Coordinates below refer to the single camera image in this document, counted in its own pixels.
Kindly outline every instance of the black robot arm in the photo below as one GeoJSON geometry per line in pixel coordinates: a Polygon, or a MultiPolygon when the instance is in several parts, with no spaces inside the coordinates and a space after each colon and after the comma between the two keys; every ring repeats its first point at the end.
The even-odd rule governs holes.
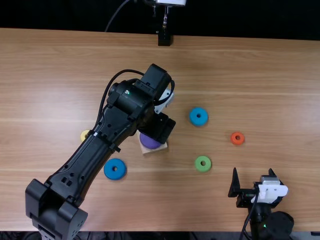
{"type": "Polygon", "coordinates": [[[294,219],[282,211],[272,212],[288,192],[287,186],[270,168],[268,175],[262,175],[260,182],[253,182],[253,188],[240,188],[237,169],[233,169],[228,197],[236,199],[237,208],[247,208],[248,216],[240,233],[247,238],[246,226],[250,221],[252,240],[289,240],[294,219]]]}
{"type": "Polygon", "coordinates": [[[26,215],[43,239],[76,236],[88,216],[79,206],[100,169],[127,137],[139,130],[160,143],[167,140],[176,123],[154,110],[163,102],[160,97],[169,83],[173,92],[171,77],[154,64],[141,80],[115,83],[94,128],[71,158],[44,184],[31,181],[25,190],[26,215]]]}

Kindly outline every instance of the blue ring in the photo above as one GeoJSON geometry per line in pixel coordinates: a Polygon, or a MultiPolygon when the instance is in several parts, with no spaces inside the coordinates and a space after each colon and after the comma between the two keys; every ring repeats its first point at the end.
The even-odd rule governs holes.
{"type": "Polygon", "coordinates": [[[110,180],[120,180],[126,175],[127,167],[121,159],[112,158],[105,163],[103,172],[110,180]]]}
{"type": "Polygon", "coordinates": [[[201,127],[208,122],[209,116],[205,109],[202,107],[195,107],[189,114],[190,122],[197,126],[201,127]]]}

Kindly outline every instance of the orange ring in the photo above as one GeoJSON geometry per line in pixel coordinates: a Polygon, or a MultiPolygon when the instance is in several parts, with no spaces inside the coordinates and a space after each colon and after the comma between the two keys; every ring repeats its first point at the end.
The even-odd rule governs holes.
{"type": "Polygon", "coordinates": [[[241,132],[236,131],[231,134],[230,139],[233,144],[241,145],[245,141],[245,136],[241,132]]]}

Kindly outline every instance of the purple object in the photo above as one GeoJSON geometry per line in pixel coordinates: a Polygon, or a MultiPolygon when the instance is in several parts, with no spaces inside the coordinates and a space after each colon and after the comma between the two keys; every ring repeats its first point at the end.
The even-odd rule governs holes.
{"type": "Polygon", "coordinates": [[[151,137],[148,137],[147,135],[144,135],[143,133],[140,133],[140,142],[143,146],[145,146],[147,149],[157,149],[161,146],[160,142],[157,142],[156,140],[153,140],[151,137]]]}

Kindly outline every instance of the black cable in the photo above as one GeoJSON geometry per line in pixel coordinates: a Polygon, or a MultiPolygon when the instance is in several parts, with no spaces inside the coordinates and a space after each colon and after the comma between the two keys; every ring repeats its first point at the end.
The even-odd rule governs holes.
{"type": "Polygon", "coordinates": [[[192,236],[194,237],[195,240],[198,240],[198,238],[197,238],[197,236],[196,236],[194,231],[192,231],[191,234],[192,234],[192,236]]]}
{"type": "Polygon", "coordinates": [[[140,72],[140,71],[136,71],[136,70],[132,70],[132,69],[124,69],[120,72],[118,72],[116,75],[114,75],[111,80],[109,81],[108,85],[106,86],[105,90],[104,90],[104,93],[102,95],[102,99],[101,99],[101,102],[100,102],[100,106],[99,106],[99,111],[98,111],[98,117],[96,118],[96,122],[95,124],[98,123],[99,121],[99,117],[100,117],[100,114],[102,113],[102,110],[104,108],[104,103],[105,103],[105,100],[106,100],[106,97],[107,97],[107,94],[109,92],[109,88],[111,87],[111,84],[114,82],[114,80],[119,77],[121,74],[123,73],[135,73],[135,74],[140,74],[140,75],[145,75],[144,73],[140,72]]]}
{"type": "Polygon", "coordinates": [[[246,239],[251,240],[251,237],[248,235],[247,231],[244,231],[244,236],[246,239]]]}
{"type": "Polygon", "coordinates": [[[104,30],[105,33],[108,32],[108,29],[109,29],[112,21],[113,21],[114,18],[116,17],[116,15],[118,14],[118,12],[119,12],[119,11],[122,9],[122,7],[123,7],[124,5],[126,5],[129,1],[130,1],[130,0],[125,0],[125,1],[118,7],[118,9],[114,12],[114,14],[113,14],[112,17],[110,18],[108,24],[107,24],[106,27],[105,27],[105,30],[104,30]]]}
{"type": "Polygon", "coordinates": [[[249,236],[247,230],[244,230],[244,236],[246,236],[247,239],[251,240],[251,236],[249,236]]]}
{"type": "Polygon", "coordinates": [[[251,215],[252,215],[252,213],[254,212],[255,206],[256,206],[256,204],[257,204],[258,196],[259,196],[259,190],[258,190],[258,192],[257,192],[256,195],[255,195],[255,199],[254,199],[254,203],[253,203],[253,205],[252,205],[252,208],[251,208],[248,216],[246,216],[246,218],[245,218],[245,221],[244,221],[244,224],[243,224],[243,227],[242,227],[242,231],[241,231],[241,233],[240,233],[239,240],[242,240],[242,238],[243,238],[243,236],[244,236],[244,233],[245,233],[246,227],[247,227],[247,225],[248,225],[248,222],[249,222],[249,220],[250,220],[250,218],[251,218],[251,215]]]}

